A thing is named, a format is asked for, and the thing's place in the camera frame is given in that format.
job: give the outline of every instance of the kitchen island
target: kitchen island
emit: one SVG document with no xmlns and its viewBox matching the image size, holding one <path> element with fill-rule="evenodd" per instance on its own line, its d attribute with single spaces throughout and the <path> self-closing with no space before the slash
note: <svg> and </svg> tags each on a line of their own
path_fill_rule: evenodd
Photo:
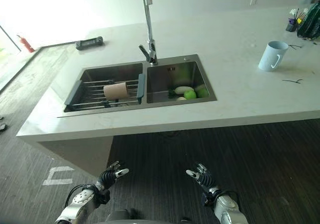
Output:
<svg viewBox="0 0 320 224">
<path fill-rule="evenodd" d="M 75 52 L 65 62 L 17 136 L 96 176 L 105 168 L 113 136 L 320 118 L 320 43 L 285 31 L 289 10 L 153 23 L 158 58 L 198 54 L 217 101 L 60 117 L 83 69 L 144 60 L 138 48 L 147 40 L 144 23 L 94 30 L 87 38 L 102 36 L 105 45 Z M 258 63 L 273 40 L 302 48 L 290 47 L 276 71 L 264 72 Z"/>
</svg>

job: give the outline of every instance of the mug handle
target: mug handle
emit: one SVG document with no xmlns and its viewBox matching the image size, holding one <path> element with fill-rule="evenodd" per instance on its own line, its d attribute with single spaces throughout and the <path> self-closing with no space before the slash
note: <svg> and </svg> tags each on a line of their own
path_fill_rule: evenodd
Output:
<svg viewBox="0 0 320 224">
<path fill-rule="evenodd" d="M 282 60 L 282 58 L 284 57 L 283 55 L 278 54 L 277 55 L 278 60 L 276 61 L 276 63 L 274 65 L 271 65 L 271 67 L 274 69 L 278 66 L 278 64 L 280 63 L 280 61 Z"/>
</svg>

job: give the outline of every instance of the white line on floor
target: white line on floor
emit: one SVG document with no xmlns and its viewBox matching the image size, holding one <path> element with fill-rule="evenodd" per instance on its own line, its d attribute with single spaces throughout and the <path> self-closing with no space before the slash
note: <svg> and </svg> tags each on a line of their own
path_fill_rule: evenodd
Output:
<svg viewBox="0 0 320 224">
<path fill-rule="evenodd" d="M 52 167 L 49 171 L 49 175 L 48 178 L 46 180 L 43 181 L 42 185 L 43 186 L 50 186 L 50 185 L 66 185 L 66 184 L 71 184 L 72 178 L 69 179 L 53 179 L 52 177 L 54 176 L 54 174 L 56 172 L 66 172 L 66 171 L 74 171 L 74 169 L 72 169 L 69 166 L 56 166 L 56 167 Z"/>
</svg>

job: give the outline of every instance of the white mug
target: white mug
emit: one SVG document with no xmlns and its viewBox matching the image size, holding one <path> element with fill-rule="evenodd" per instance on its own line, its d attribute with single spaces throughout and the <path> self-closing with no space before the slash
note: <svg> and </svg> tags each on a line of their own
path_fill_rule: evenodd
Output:
<svg viewBox="0 0 320 224">
<path fill-rule="evenodd" d="M 265 48 L 258 67 L 267 72 L 275 70 L 279 66 L 288 48 L 288 44 L 283 41 L 270 41 Z"/>
</svg>

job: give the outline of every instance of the green apple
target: green apple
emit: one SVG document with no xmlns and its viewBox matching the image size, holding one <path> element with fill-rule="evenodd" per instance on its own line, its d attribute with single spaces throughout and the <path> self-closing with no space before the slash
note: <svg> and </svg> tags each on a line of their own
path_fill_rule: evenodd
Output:
<svg viewBox="0 0 320 224">
<path fill-rule="evenodd" d="M 197 98 L 197 94 L 195 93 L 194 90 L 186 90 L 184 93 L 183 93 L 183 96 L 185 99 L 196 99 Z"/>
</svg>

